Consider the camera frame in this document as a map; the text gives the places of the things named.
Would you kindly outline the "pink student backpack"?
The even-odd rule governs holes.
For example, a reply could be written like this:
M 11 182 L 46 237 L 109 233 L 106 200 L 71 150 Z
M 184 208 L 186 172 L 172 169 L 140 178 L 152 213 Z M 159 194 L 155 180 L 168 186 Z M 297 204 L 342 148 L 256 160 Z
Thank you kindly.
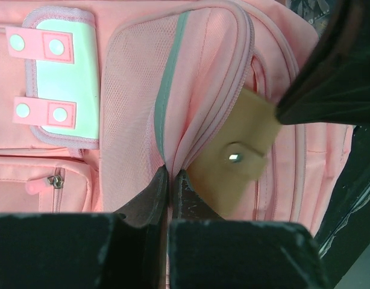
M 0 213 L 112 212 L 173 181 L 242 89 L 277 105 L 318 42 L 277 1 L 0 1 Z M 281 126 L 225 219 L 316 234 L 349 125 Z

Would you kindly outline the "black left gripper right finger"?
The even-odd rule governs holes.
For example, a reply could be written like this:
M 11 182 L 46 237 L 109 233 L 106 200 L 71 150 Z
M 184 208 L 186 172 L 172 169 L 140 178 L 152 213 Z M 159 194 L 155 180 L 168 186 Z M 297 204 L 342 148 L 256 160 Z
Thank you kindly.
M 181 170 L 176 176 L 172 191 L 172 218 L 186 220 L 222 220 L 193 189 L 189 176 Z

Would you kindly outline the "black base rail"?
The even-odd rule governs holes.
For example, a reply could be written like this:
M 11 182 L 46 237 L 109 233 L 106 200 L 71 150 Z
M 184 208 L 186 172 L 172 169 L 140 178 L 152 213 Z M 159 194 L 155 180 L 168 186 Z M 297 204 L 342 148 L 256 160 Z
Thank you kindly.
M 336 234 L 347 225 L 348 218 L 370 195 L 370 126 L 353 131 L 351 152 L 337 179 L 328 209 L 315 240 L 319 257 L 330 250 Z

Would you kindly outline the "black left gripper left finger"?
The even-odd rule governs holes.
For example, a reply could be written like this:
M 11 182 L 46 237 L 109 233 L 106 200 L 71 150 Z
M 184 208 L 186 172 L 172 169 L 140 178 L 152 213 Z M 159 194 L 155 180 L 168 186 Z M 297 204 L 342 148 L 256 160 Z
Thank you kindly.
M 165 166 L 161 166 L 147 187 L 114 213 L 128 226 L 142 229 L 161 222 L 167 203 L 168 171 Z

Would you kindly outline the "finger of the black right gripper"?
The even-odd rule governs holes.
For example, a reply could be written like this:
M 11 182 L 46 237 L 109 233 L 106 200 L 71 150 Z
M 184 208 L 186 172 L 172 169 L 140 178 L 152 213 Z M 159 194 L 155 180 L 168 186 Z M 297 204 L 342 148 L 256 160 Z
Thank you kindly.
M 284 125 L 370 125 L 370 1 L 337 1 L 328 25 L 277 105 Z

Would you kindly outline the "floral pink notebook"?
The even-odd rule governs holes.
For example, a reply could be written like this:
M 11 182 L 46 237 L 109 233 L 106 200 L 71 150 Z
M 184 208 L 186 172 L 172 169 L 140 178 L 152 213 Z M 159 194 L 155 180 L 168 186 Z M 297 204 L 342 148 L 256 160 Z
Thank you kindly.
M 324 29 L 335 8 L 335 0 L 287 0 L 286 6 L 315 29 Z

